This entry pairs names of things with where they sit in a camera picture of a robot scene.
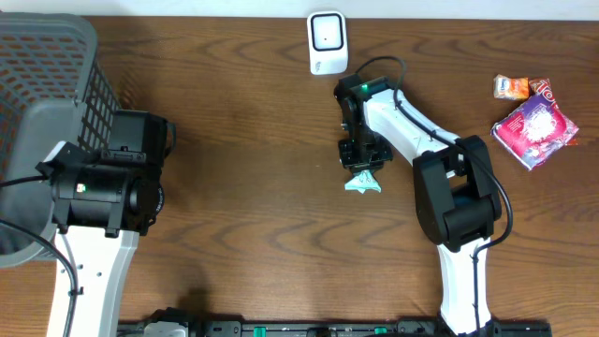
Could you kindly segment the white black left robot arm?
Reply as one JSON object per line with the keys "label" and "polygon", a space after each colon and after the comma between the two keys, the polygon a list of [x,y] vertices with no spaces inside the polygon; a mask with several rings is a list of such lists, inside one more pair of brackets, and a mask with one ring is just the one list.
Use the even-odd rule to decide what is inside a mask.
{"label": "white black left robot arm", "polygon": [[60,141],[37,170],[51,187],[57,268],[50,336],[113,336],[130,263],[165,203],[160,183],[176,126],[144,111],[114,114],[109,143]]}

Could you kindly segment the teal white snack packet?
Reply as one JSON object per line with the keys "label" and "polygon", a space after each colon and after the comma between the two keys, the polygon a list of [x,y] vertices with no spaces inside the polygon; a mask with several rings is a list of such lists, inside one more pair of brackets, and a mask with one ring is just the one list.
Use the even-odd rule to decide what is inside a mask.
{"label": "teal white snack packet", "polygon": [[366,191],[375,191],[380,193],[382,188],[375,180],[370,170],[362,170],[356,173],[353,178],[344,185],[346,191],[358,191],[364,194]]}

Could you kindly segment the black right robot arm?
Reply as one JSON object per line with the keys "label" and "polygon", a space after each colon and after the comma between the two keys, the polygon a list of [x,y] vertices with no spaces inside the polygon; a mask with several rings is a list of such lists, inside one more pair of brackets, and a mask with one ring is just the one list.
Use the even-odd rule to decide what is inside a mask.
{"label": "black right robot arm", "polygon": [[352,74],[339,80],[333,94],[348,133],[339,143],[345,169],[354,176],[371,173],[394,153],[412,167],[416,217],[441,263],[438,332],[491,335],[486,250],[502,211],[485,142],[437,126],[386,77],[363,81]]}

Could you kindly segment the small orange snack packet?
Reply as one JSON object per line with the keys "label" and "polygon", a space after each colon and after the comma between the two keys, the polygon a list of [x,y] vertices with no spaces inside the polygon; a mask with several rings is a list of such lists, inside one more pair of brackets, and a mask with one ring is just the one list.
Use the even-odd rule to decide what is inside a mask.
{"label": "small orange snack packet", "polygon": [[530,96],[529,79],[498,74],[493,79],[493,96],[498,99],[526,100]]}

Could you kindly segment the purple red noodle packet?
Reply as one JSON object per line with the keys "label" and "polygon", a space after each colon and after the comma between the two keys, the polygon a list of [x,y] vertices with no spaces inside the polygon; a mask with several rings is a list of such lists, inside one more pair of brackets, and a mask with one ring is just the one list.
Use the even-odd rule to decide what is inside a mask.
{"label": "purple red noodle packet", "polygon": [[490,131],[529,171],[566,146],[577,132],[577,125],[561,112],[557,103],[543,95],[531,96]]}

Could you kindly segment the red orange snack bag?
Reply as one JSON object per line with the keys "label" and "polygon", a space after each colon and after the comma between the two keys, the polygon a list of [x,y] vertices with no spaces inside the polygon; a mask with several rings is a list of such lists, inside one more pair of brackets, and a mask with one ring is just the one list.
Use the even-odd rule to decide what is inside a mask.
{"label": "red orange snack bag", "polygon": [[556,98],[551,87],[549,78],[539,78],[529,81],[529,86],[535,95],[543,96],[554,109],[554,111],[562,117],[565,122],[566,130],[563,132],[563,138],[565,139],[566,146],[577,145],[576,133],[578,132],[578,126],[572,122],[565,114],[562,113],[560,106],[558,105]]}

